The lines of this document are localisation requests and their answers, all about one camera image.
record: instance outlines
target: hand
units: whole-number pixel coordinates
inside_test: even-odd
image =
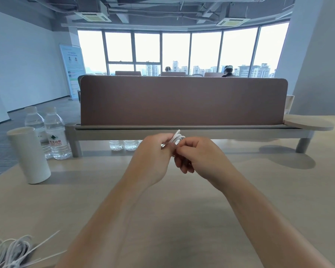
[[[176,153],[175,164],[183,173],[196,171],[220,191],[228,178],[238,173],[223,151],[208,138],[185,138],[177,145]]]
[[[133,179],[143,189],[159,182],[166,174],[170,158],[176,148],[168,143],[162,149],[161,144],[167,143],[174,134],[156,134],[146,137],[135,151],[124,178]]]

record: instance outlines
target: sky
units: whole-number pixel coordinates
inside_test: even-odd
[[[289,23],[263,26],[260,31],[254,65],[267,63],[270,72],[277,68]],[[220,65],[250,65],[257,28],[224,31]],[[132,62],[131,34],[106,32],[109,61]],[[103,39],[101,31],[78,31],[83,60],[86,69],[93,72],[106,72]],[[190,68],[199,66],[208,69],[217,66],[221,32],[192,33]],[[162,66],[187,66],[189,61],[190,34],[163,33]],[[160,62],[159,34],[135,33],[137,62]],[[137,70],[145,65],[137,65]],[[110,72],[115,70],[134,70],[133,65],[109,65]]]

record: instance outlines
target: metal desk rail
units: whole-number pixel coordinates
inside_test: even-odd
[[[84,140],[138,140],[157,133],[175,133],[189,136],[204,136],[210,139],[279,139],[300,138],[295,149],[305,153],[314,135],[314,130],[300,129],[288,125],[268,126],[81,126],[70,123],[66,126],[66,137],[73,157],[82,157],[79,141]]]

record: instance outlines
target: forearm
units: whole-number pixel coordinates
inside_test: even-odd
[[[126,176],[108,194],[57,268],[114,267],[132,210],[144,189]]]
[[[223,194],[264,267],[333,267],[240,173]]]

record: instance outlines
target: white tumbler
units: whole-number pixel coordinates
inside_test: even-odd
[[[27,182],[36,184],[47,180],[51,176],[51,171],[35,129],[22,127],[9,130],[6,134]]]

